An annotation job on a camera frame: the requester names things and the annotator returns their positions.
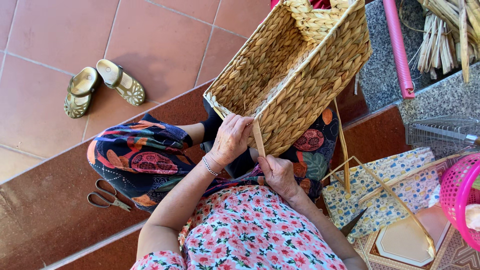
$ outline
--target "plastic basket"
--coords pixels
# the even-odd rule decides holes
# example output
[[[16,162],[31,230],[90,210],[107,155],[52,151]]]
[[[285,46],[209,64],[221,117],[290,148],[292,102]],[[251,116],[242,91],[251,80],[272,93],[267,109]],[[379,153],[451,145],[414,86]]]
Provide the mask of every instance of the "plastic basket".
[[[460,159],[442,176],[440,203],[452,225],[472,248],[480,251],[480,232],[467,227],[465,206],[480,203],[480,190],[472,184],[480,172],[480,153]]]

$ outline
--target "woman's right hand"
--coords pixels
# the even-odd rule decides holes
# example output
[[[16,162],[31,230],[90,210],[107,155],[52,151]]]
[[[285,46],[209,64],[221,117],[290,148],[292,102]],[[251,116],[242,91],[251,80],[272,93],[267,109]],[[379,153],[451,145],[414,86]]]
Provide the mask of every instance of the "woman's right hand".
[[[305,195],[305,192],[295,181],[291,161],[268,155],[266,158],[259,157],[258,163],[262,167],[268,185],[287,202],[294,200],[301,194]]]

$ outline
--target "gold sandal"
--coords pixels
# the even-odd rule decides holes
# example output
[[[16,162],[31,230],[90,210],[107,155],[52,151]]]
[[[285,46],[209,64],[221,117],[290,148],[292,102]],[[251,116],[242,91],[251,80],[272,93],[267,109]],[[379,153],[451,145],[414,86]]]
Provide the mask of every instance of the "gold sandal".
[[[112,61],[102,59],[96,64],[96,69],[108,88],[115,89],[128,103],[139,106],[145,101],[143,86],[123,68]]]
[[[98,73],[93,67],[86,67],[77,75],[71,78],[67,87],[67,97],[63,109],[71,118],[80,118],[87,111],[95,87],[100,80]]]

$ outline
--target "metal scissors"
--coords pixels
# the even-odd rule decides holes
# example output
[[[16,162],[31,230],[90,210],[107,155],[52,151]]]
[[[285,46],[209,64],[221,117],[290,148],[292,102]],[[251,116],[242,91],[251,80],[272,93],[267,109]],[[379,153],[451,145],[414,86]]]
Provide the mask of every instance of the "metal scissors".
[[[114,206],[118,206],[120,208],[122,208],[123,210],[127,210],[130,212],[129,209],[132,209],[130,206],[128,206],[127,204],[123,203],[122,201],[120,201],[118,198],[117,198],[117,190],[112,186],[113,190],[115,190],[115,194],[112,194],[111,192],[109,191],[106,191],[105,189],[101,188],[99,185],[98,185],[98,182],[100,181],[105,181],[107,182],[110,186],[112,186],[112,184],[110,184],[107,180],[103,179],[103,178],[100,178],[98,179],[96,182],[95,182],[95,186],[97,187],[98,190],[100,191],[103,191],[105,193],[107,193],[108,195],[112,196],[115,198],[115,201],[113,202],[109,202],[107,199],[105,199],[103,196],[101,196],[100,194],[98,194],[97,192],[91,192],[87,195],[87,200],[90,204],[92,204],[93,206],[96,206],[96,207],[100,207],[100,208],[107,208],[109,207],[110,205],[114,205]],[[107,206],[104,206],[104,205],[99,205],[99,204],[96,204],[94,203],[92,200],[91,200],[91,196],[93,195],[96,195],[97,197],[99,197],[101,200],[103,200],[104,202],[108,203]]]

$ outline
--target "wrinkled hand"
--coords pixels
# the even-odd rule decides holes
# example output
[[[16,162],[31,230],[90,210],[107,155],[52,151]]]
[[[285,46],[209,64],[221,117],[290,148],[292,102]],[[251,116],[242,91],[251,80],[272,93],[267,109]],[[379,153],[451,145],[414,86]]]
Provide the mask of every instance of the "wrinkled hand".
[[[247,139],[253,128],[253,125],[248,124],[252,121],[253,117],[242,117],[234,113],[225,118],[218,129],[212,150],[205,156],[212,170],[216,167],[219,172],[218,168],[224,168],[247,150]]]
[[[291,161],[268,155],[266,158],[259,157],[258,163],[268,185],[285,200],[291,201],[299,194],[305,194],[295,181]]]

